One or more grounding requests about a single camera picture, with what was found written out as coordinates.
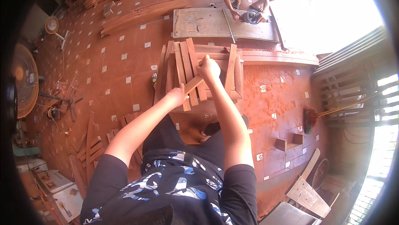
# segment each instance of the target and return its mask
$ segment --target black pants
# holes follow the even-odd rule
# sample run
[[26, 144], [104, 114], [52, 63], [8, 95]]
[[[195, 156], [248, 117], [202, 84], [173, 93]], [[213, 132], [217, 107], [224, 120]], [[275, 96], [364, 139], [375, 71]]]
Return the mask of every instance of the black pants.
[[[243, 120], [248, 128], [248, 117], [244, 115]], [[210, 133], [212, 136], [201, 145], [188, 146], [180, 138], [172, 119], [167, 114], [144, 140], [143, 155], [147, 151], [157, 149], [181, 150], [203, 158], [224, 170], [225, 145], [219, 122], [207, 126], [206, 134]]]

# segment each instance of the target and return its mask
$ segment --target black t-shirt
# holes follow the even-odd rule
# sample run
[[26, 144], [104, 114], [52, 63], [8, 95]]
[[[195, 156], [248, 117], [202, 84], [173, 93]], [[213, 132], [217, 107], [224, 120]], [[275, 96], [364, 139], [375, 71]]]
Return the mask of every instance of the black t-shirt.
[[101, 157], [83, 202], [81, 224], [238, 225], [253, 224], [251, 210], [257, 217], [255, 170], [249, 165], [224, 173], [193, 154], [161, 149], [144, 155], [142, 178], [127, 184], [127, 171], [120, 159]]

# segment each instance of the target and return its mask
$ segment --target black cord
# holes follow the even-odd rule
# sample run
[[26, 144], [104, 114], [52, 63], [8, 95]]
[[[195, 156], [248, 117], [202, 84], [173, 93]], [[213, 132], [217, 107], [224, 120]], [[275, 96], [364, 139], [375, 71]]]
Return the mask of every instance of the black cord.
[[228, 189], [228, 190], [231, 190], [232, 192], [236, 193], [241, 198], [241, 200], [243, 200], [244, 203], [247, 205], [247, 208], [248, 208], [248, 210], [249, 210], [249, 212], [251, 214], [251, 217], [252, 217], [253, 224], [254, 225], [258, 224], [258, 220], [255, 217], [255, 214], [253, 213], [251, 207], [249, 206], [248, 202], [244, 199], [244, 197], [237, 190], [235, 190], [233, 188], [227, 187], [227, 188], [222, 188], [222, 190], [223, 189]]

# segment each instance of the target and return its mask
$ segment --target broom handle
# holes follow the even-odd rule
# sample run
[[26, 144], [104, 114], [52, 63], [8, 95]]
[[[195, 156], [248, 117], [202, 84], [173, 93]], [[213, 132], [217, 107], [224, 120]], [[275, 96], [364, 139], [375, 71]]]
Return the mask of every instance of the broom handle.
[[381, 93], [381, 92], [376, 92], [375, 94], [373, 94], [372, 96], [370, 96], [370, 97], [368, 97], [368, 98], [362, 98], [362, 99], [358, 100], [357, 102], [353, 102], [353, 103], [348, 104], [348, 105], [346, 105], [346, 106], [337, 107], [337, 108], [334, 108], [334, 109], [332, 109], [332, 110], [329, 110], [329, 111], [326, 111], [326, 112], [322, 112], [322, 113], [320, 113], [319, 117], [324, 116], [324, 115], [328, 115], [328, 114], [331, 114], [331, 113], [335, 113], [335, 112], [341, 111], [341, 110], [343, 110], [343, 109], [345, 109], [345, 108], [351, 107], [351, 106], [353, 106], [353, 105], [357, 105], [357, 104], [359, 104], [359, 103], [365, 102], [366, 100], [371, 99], [371, 98], [373, 98], [373, 97], [379, 95], [380, 93]]

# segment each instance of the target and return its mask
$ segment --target tiled floor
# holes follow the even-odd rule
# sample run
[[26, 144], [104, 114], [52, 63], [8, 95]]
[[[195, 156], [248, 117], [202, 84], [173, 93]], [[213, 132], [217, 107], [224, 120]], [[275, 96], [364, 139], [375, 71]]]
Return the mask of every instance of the tiled floor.
[[[162, 0], [120, 0], [112, 8], [113, 18], [118, 12], [127, 13], [136, 8], [136, 3], [143, 6]], [[223, 0], [187, 0], [192, 7], [209, 7], [211, 3], [225, 8]], [[40, 91], [48, 93], [49, 89], [61, 78], [69, 83], [75, 75], [79, 79], [77, 94], [83, 94], [82, 101], [76, 104], [77, 121], [72, 123], [71, 112], [62, 114], [57, 120], [63, 132], [69, 127], [72, 133], [65, 136], [57, 132], [56, 124], [42, 113], [42, 107], [36, 106], [28, 116], [28, 122], [35, 133], [41, 133], [44, 160], [48, 167], [59, 169], [66, 177], [72, 179], [67, 155], [77, 153], [86, 140], [89, 112], [95, 112], [95, 136], [106, 140], [111, 129], [120, 129], [120, 118], [133, 112], [133, 105], [139, 104], [145, 111], [152, 105], [154, 89], [150, 78], [156, 72], [152, 66], [158, 64], [162, 45], [172, 40], [173, 13], [169, 19], [164, 16], [133, 25], [125, 30], [109, 36], [101, 37], [101, 24], [105, 20], [102, 15], [101, 2], [96, 8], [89, 10], [79, 7], [65, 14], [60, 20], [58, 33], [64, 35], [66, 30], [73, 32], [65, 43], [63, 52], [59, 50], [60, 42], [56, 36], [47, 35], [39, 44], [37, 68], [45, 77]], [[243, 1], [242, 6], [250, 3]], [[230, 46], [230, 38], [193, 38], [196, 44]], [[276, 49], [275, 43], [240, 39], [238, 48]], [[309, 160], [314, 148], [321, 150], [326, 156], [327, 132], [319, 122], [305, 142], [291, 151], [283, 152], [274, 147], [276, 138], [292, 139], [302, 123], [302, 109], [305, 105], [317, 106], [317, 98], [311, 91], [311, 71], [293, 66], [244, 66], [244, 114], [249, 118], [253, 133], [251, 136], [252, 152], [255, 160], [255, 171], [260, 189], [268, 185], [277, 175], [290, 169], [296, 169]], [[261, 93], [264, 85], [266, 92]], [[47, 100], [39, 97], [37, 103]], [[175, 123], [179, 123], [179, 133], [185, 142], [199, 142], [202, 138], [200, 130], [217, 119], [215, 116], [197, 114], [171, 114]], [[263, 159], [256, 161], [256, 155], [263, 153]], [[129, 179], [138, 177], [138, 166], [129, 171]], [[291, 178], [281, 178], [278, 191], [269, 189], [258, 193], [259, 216], [269, 212], [284, 196], [292, 183]]]

